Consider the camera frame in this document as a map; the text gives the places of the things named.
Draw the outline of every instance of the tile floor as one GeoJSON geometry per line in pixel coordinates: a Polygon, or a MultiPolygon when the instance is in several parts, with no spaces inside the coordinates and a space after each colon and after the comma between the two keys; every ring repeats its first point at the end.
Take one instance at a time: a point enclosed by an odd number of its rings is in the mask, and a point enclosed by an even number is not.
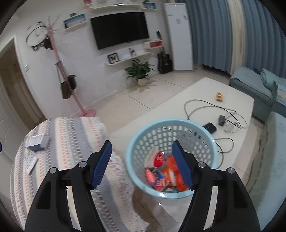
{"type": "MultiPolygon", "coordinates": [[[[228,77],[200,68],[191,72],[171,72],[150,78],[149,84],[144,88],[125,89],[94,108],[97,111],[97,116],[106,125],[107,137],[109,137],[130,121],[150,111],[203,77],[227,85],[229,83],[228,77]]],[[[254,118],[251,119],[244,145],[233,165],[244,184],[249,179],[251,163],[259,149],[259,137],[262,128],[262,123],[254,118]]],[[[147,232],[177,232],[180,228],[181,223],[175,221],[155,202],[153,197],[140,189],[135,188],[132,201],[135,211],[143,220],[150,223],[147,232]]]]}

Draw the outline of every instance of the power adapter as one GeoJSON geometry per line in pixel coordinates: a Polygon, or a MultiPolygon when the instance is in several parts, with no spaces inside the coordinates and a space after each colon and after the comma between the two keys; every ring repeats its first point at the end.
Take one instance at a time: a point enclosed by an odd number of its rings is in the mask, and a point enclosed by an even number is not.
{"type": "Polygon", "coordinates": [[[219,125],[223,126],[225,124],[225,116],[220,115],[219,116],[219,125]]]}

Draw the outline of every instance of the basket rim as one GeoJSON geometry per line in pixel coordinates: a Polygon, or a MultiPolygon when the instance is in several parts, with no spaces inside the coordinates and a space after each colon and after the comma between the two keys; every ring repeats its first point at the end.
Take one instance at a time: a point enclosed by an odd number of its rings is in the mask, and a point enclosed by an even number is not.
{"type": "Polygon", "coordinates": [[[139,130],[135,136],[133,136],[133,138],[131,139],[131,141],[128,144],[128,147],[126,149],[126,168],[127,168],[127,172],[130,176],[130,178],[132,179],[132,181],[135,183],[135,185],[137,185],[142,191],[148,193],[149,195],[152,195],[154,197],[160,197],[160,198],[165,198],[165,199],[179,199],[179,198],[185,198],[188,196],[191,196],[194,191],[192,190],[187,190],[184,192],[179,192],[179,193],[164,193],[164,192],[159,192],[153,188],[151,188],[150,186],[148,186],[147,184],[145,184],[144,182],[142,182],[136,175],[132,163],[131,163],[131,156],[132,156],[132,148],[135,144],[135,141],[137,140],[138,136],[140,134],[142,134],[144,131],[146,131],[147,129],[149,129],[150,127],[153,127],[154,125],[158,124],[158,123],[162,123],[162,122],[168,122],[168,121],[183,121],[183,122],[187,122],[190,124],[193,124],[197,127],[199,127],[200,129],[202,129],[202,131],[205,132],[206,136],[208,136],[208,138],[211,141],[211,146],[214,150],[214,162],[211,166],[212,169],[216,169],[217,168],[217,160],[218,160],[218,152],[217,152],[217,148],[216,148],[216,143],[215,140],[213,139],[213,137],[211,136],[211,134],[201,125],[191,121],[191,120],[187,120],[187,119],[182,119],[182,118],[164,118],[164,119],[160,119],[157,121],[154,121],[148,125],[146,125],[145,127],[143,127],[141,130],[139,130]]]}

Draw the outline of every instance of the wall clock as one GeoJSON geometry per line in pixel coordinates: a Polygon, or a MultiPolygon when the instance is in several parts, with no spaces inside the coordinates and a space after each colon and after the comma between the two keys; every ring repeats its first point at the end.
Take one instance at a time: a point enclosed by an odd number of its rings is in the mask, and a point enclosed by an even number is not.
{"type": "Polygon", "coordinates": [[[47,36],[47,27],[39,21],[28,27],[26,43],[36,51],[39,45],[44,46],[44,40],[47,36]]]}

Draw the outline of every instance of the light blue plastic basket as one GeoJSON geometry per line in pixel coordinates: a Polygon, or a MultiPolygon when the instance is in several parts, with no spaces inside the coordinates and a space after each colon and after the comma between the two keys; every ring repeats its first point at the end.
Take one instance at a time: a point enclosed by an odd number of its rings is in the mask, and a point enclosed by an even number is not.
{"type": "Polygon", "coordinates": [[[172,154],[172,143],[178,140],[186,152],[194,154],[211,168],[217,168],[217,146],[211,134],[202,126],[180,118],[162,119],[141,129],[130,141],[126,151],[126,166],[132,181],[144,192],[166,199],[188,197],[193,191],[164,193],[153,189],[145,177],[144,161],[149,151],[159,146],[165,158],[172,154]]]}

